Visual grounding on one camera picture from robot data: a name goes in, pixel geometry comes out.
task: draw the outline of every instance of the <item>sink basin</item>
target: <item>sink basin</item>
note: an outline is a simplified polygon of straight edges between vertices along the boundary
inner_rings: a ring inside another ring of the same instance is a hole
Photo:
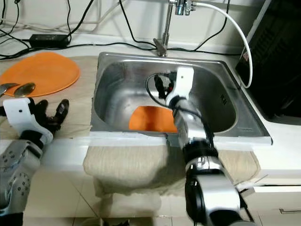
[[[91,131],[165,133],[129,130],[129,120],[139,106],[158,106],[147,94],[145,79],[168,73],[180,65],[194,68],[190,101],[200,110],[216,137],[266,137],[271,139],[227,65],[221,61],[187,60],[101,53],[92,107]],[[150,91],[158,97],[154,81]]]

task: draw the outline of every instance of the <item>robotic hand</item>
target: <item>robotic hand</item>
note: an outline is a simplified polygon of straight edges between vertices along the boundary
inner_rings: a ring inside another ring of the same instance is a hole
[[[19,139],[0,155],[0,225],[22,225],[31,179],[43,156],[42,148],[61,128],[69,101],[61,101],[54,117],[46,116],[47,106],[47,100],[35,105],[31,98],[20,98],[5,100],[0,107],[0,115],[7,116],[19,134]]]
[[[179,67],[176,80],[172,76],[169,88],[155,76],[159,98],[173,109],[180,148],[186,163],[186,211],[190,218],[205,226],[255,226],[240,215],[240,203],[245,202],[229,179],[214,148],[213,133],[199,110],[188,100],[194,70]]]

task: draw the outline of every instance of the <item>beige towel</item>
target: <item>beige towel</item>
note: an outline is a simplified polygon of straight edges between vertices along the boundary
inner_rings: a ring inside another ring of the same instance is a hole
[[[220,151],[225,168],[238,184],[254,178],[260,166],[252,152]],[[182,151],[169,146],[90,147],[85,172],[95,177],[96,195],[158,192],[183,195]]]
[[[46,99],[49,102],[47,114],[52,116],[62,99],[66,98],[70,102],[69,113],[63,123],[62,128],[56,133],[56,138],[73,138],[88,136],[91,121],[92,97],[95,89],[97,57],[80,56],[71,57],[80,67],[79,79],[70,87],[63,89],[54,94],[42,97],[34,97],[35,103]],[[5,72],[12,65],[20,60],[0,62],[0,74]],[[1,105],[4,99],[11,97],[4,96],[1,98]],[[0,138],[15,139],[16,132],[4,117],[0,117]]]

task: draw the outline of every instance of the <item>spoon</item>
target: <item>spoon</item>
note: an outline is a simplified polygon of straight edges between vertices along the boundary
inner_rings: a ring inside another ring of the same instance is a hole
[[[15,86],[18,86],[19,84],[17,83],[4,83],[0,85],[0,97],[4,95],[4,93]]]
[[[31,94],[36,85],[33,82],[26,83],[25,85],[20,86],[14,92],[15,97],[25,97]]]

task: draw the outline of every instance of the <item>faucet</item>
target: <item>faucet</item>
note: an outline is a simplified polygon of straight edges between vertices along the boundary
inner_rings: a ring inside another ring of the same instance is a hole
[[[192,0],[168,0],[168,8],[167,8],[167,16],[165,22],[165,29],[162,35],[162,42],[157,39],[153,39],[156,47],[157,47],[157,54],[159,57],[166,57],[167,55],[167,46],[168,46],[168,39],[169,39],[169,26],[171,21],[171,14],[173,11],[173,6],[175,5],[175,14],[176,15],[186,15],[189,16],[191,11],[194,11],[195,8],[192,7]]]

